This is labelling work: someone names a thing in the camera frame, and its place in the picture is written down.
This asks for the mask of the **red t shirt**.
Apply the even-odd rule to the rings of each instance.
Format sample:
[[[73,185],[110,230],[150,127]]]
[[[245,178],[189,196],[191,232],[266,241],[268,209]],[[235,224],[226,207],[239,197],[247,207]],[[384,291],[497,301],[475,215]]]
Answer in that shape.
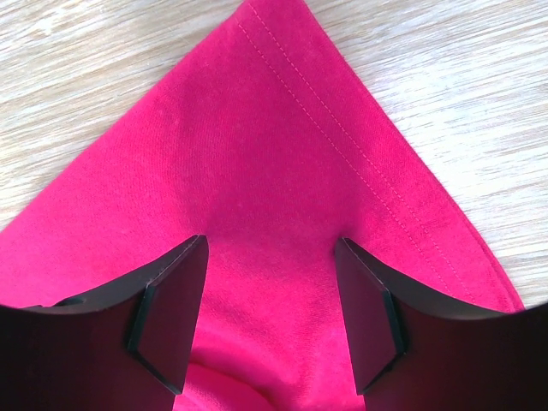
[[[1,234],[1,300],[51,304],[210,244],[178,410],[361,410],[333,250],[473,304],[501,265],[302,1],[246,1]]]

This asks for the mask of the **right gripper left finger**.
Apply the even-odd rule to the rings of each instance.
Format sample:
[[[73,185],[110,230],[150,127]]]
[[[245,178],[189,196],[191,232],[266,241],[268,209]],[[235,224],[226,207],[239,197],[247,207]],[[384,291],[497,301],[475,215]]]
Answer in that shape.
[[[54,306],[2,307],[2,409],[172,409],[185,384],[207,263],[207,239],[195,235]]]

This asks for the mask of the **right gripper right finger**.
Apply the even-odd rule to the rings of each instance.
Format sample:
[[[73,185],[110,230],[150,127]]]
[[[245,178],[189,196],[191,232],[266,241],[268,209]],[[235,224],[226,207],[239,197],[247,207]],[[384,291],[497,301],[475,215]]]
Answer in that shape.
[[[335,248],[355,387],[369,410],[544,410],[547,307],[478,307]]]

